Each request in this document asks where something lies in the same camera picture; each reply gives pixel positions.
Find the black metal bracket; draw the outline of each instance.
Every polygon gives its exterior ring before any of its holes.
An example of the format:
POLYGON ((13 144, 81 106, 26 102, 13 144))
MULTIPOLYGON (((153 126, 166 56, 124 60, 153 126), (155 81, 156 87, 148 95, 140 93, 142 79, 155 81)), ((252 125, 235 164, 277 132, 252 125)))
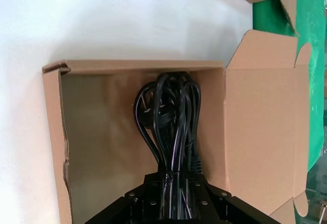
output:
POLYGON ((202 174, 188 178, 195 199, 191 206, 194 218, 161 219, 161 177, 159 173, 145 176, 144 183, 127 192, 86 224, 278 224, 276 220, 220 188, 210 185, 202 174))

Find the green cutting mat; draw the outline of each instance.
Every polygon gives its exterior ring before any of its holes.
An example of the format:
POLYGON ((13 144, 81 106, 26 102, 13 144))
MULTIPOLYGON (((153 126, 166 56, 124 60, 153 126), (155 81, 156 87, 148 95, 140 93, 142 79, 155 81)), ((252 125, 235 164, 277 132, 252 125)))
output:
MULTIPOLYGON (((279 0, 253 4, 253 28, 294 36, 279 0)), ((320 157, 323 146, 323 87, 324 39, 326 19, 324 0, 297 0, 296 30, 299 34, 297 50, 309 42, 312 54, 310 73, 310 148, 308 170, 320 157)))

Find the black wire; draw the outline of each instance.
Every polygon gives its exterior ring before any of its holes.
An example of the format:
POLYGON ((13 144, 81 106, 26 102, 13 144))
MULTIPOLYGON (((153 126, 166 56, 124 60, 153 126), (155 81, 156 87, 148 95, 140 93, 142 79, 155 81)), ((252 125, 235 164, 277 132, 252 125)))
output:
POLYGON ((159 154, 159 151, 157 149, 157 147, 154 145, 152 139, 150 138, 149 134, 147 133, 146 129, 144 128, 144 126, 139 122, 138 120, 138 112, 139 112, 139 107, 141 105, 140 100, 142 98, 142 95, 144 95, 152 86, 154 83, 147 83, 146 85, 144 85, 141 90, 138 92, 135 102, 134 102, 134 120, 137 124, 137 128, 143 138, 143 140, 147 143, 148 147, 150 148, 155 160, 157 161, 157 164, 159 166, 162 166, 162 160, 161 160, 161 156, 159 154))
POLYGON ((188 181, 183 179, 187 171, 202 172, 196 144, 200 105, 200 87, 186 72, 160 74, 156 82, 144 85, 135 99, 138 130, 166 176, 160 214, 164 218, 185 219, 191 215, 186 201, 188 181), (147 99, 149 92, 153 97, 147 99), (143 109, 141 99, 147 101, 143 109))

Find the black power cord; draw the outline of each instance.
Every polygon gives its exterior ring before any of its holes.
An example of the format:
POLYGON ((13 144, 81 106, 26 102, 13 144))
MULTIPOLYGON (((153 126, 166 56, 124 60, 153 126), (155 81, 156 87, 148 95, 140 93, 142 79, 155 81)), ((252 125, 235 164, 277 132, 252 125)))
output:
POLYGON ((136 125, 163 175, 161 218, 194 217, 184 176, 189 171, 202 173, 196 143, 200 105, 200 87, 186 72, 160 74, 136 96, 136 125))

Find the white table surface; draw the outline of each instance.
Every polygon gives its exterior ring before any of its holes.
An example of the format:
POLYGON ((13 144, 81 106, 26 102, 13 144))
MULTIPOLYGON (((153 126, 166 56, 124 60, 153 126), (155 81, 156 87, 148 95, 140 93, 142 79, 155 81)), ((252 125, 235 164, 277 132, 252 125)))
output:
POLYGON ((41 68, 59 59, 229 60, 244 0, 0 0, 0 223, 59 223, 41 68))

